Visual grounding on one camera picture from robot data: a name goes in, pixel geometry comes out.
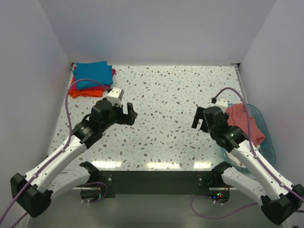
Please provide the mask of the salmon pink t-shirt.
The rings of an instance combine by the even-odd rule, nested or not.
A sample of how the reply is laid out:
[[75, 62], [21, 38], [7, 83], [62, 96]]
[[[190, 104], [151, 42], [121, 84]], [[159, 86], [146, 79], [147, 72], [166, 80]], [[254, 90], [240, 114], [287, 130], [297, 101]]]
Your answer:
[[[247, 112], [243, 104], [235, 104], [228, 107], [228, 124], [238, 126], [248, 135]], [[258, 128], [253, 116], [250, 116], [251, 141], [257, 147], [266, 139], [265, 135]]]

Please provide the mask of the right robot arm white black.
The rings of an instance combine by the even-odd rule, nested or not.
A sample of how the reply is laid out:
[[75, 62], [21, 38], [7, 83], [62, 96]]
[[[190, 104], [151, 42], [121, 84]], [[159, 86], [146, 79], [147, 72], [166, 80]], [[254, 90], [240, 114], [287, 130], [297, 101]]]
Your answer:
[[213, 168], [212, 182], [221, 187], [224, 184], [237, 188], [261, 207], [263, 214], [275, 225], [283, 224], [301, 207], [304, 201], [304, 187], [293, 184], [280, 174], [256, 149], [250, 145], [247, 134], [238, 126], [228, 124], [228, 116], [219, 107], [198, 107], [192, 123], [209, 133], [211, 138], [239, 159], [254, 176], [253, 179], [238, 172], [227, 162]]

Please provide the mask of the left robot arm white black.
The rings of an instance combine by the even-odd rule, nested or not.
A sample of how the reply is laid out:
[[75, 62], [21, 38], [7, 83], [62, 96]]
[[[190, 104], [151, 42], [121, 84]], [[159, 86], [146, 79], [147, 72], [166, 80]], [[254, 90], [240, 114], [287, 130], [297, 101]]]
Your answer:
[[74, 126], [67, 139], [51, 155], [26, 174], [16, 173], [10, 179], [13, 201], [31, 217], [41, 215], [51, 203], [53, 191], [49, 186], [57, 175], [99, 141], [112, 125], [132, 126], [137, 116], [132, 103], [127, 103], [127, 113], [124, 113], [122, 106], [105, 98], [97, 101], [91, 112]]

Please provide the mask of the orange folded t-shirt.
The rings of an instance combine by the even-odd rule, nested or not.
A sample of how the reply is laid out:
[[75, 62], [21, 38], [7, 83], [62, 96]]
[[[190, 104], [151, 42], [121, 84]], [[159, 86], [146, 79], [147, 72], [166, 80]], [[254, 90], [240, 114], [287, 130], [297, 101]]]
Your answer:
[[104, 93], [104, 90], [95, 90], [95, 91], [69, 91], [69, 95], [72, 98], [77, 98], [79, 96], [82, 97], [102, 97]]

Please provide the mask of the blue folded t-shirt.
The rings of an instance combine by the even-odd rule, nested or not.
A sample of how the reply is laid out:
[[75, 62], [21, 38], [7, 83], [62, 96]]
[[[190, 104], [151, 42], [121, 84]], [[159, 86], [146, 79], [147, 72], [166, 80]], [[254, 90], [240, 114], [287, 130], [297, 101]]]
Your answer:
[[106, 61], [94, 63], [76, 63], [73, 71], [75, 80], [91, 79], [103, 85], [113, 84], [113, 68]]

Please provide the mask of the white t-shirt in bin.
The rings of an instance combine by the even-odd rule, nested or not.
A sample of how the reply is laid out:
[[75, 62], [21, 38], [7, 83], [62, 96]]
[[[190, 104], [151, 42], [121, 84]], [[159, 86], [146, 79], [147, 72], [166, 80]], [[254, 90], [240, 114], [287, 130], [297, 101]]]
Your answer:
[[235, 165], [236, 167], [240, 167], [240, 168], [245, 167], [245, 165], [231, 153], [228, 153], [228, 158], [232, 162], [232, 164]]

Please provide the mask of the teal transparent plastic bin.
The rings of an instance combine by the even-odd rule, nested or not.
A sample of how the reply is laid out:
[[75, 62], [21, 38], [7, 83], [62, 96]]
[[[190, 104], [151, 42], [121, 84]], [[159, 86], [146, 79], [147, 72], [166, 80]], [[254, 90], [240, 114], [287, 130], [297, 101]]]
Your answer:
[[[275, 153], [275, 150], [273, 148], [273, 144], [272, 144], [272, 141], [271, 141], [266, 123], [263, 119], [263, 116], [262, 116], [260, 110], [257, 109], [255, 106], [250, 105], [250, 104], [247, 104], [247, 106], [248, 106], [248, 110], [250, 112], [250, 115], [253, 116], [258, 128], [260, 129], [260, 131], [266, 137], [266, 139], [260, 144], [260, 146], [257, 146], [256, 148], [264, 156], [264, 158], [272, 166], [274, 166], [275, 163], [276, 163], [276, 153]], [[246, 167], [240, 168], [240, 167], [236, 167], [235, 165], [233, 165], [232, 162], [228, 158], [228, 152], [224, 148], [221, 148], [221, 150], [222, 150], [225, 162], [228, 162], [229, 164], [231, 164], [234, 168], [236, 168], [241, 173], [250, 173], [250, 171]]]

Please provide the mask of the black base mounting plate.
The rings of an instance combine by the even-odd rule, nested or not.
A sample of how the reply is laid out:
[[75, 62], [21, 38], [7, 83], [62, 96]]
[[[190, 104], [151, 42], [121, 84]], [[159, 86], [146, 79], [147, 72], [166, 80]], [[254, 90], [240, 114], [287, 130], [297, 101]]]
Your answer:
[[211, 171], [99, 171], [89, 175], [82, 185], [93, 193], [81, 191], [83, 199], [118, 194], [203, 195], [219, 202], [227, 202], [231, 187], [215, 177]]

